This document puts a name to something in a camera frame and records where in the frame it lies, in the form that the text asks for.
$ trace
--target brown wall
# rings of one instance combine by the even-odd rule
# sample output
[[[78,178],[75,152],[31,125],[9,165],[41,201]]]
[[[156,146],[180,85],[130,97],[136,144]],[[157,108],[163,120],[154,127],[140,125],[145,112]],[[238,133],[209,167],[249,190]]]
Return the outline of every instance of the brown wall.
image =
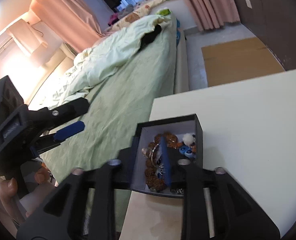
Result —
[[[285,70],[296,69],[296,0],[235,0],[241,22],[265,43]]]

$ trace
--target green bed sheet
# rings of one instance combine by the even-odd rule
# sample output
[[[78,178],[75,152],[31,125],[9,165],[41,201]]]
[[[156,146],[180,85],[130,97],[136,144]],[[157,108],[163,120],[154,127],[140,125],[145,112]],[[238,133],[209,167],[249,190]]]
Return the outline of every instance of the green bed sheet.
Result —
[[[41,155],[59,183],[75,167],[95,169],[115,158],[120,149],[131,145],[137,123],[149,120],[154,98],[173,94],[177,24],[173,15],[171,19],[155,41],[90,91],[86,98],[91,106],[80,118],[85,130]],[[116,190],[115,221],[119,232],[130,193]]]

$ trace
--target white pom-pom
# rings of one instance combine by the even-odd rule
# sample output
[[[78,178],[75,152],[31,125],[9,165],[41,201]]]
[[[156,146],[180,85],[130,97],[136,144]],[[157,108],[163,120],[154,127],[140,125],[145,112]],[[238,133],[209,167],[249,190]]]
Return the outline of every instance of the white pom-pom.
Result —
[[[185,145],[190,147],[191,144],[194,142],[194,138],[190,133],[186,133],[183,137],[183,141]]]

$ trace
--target blue gripper pad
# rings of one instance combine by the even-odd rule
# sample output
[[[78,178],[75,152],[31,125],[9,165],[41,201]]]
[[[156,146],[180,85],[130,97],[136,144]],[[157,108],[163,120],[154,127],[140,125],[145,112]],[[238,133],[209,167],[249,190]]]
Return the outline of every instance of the blue gripper pad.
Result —
[[[160,139],[160,146],[161,146],[161,160],[165,166],[165,174],[163,176],[165,180],[165,184],[170,187],[171,185],[171,166],[167,151],[167,143],[165,137],[161,137]]]
[[[65,128],[60,129],[56,132],[56,134],[53,136],[55,141],[64,141],[68,139],[71,136],[74,136],[77,133],[80,133],[84,130],[85,125],[82,121],[77,121],[71,125],[68,125]]]

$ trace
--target screw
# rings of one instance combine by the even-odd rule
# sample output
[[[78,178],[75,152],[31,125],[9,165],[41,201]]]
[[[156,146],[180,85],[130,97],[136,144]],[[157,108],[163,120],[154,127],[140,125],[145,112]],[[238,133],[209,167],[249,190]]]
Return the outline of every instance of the screw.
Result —
[[[188,159],[180,159],[180,160],[178,160],[178,164],[181,166],[189,165],[190,161]]]
[[[81,168],[74,168],[74,169],[71,171],[71,173],[72,173],[73,175],[81,175],[81,174],[83,173],[83,169],[81,169]]]
[[[121,164],[121,160],[118,160],[118,159],[111,159],[108,161],[108,164],[110,166],[118,166]]]
[[[218,168],[215,169],[215,173],[218,174],[218,175],[222,175],[222,174],[225,174],[226,171],[225,171],[224,168],[218,167]]]

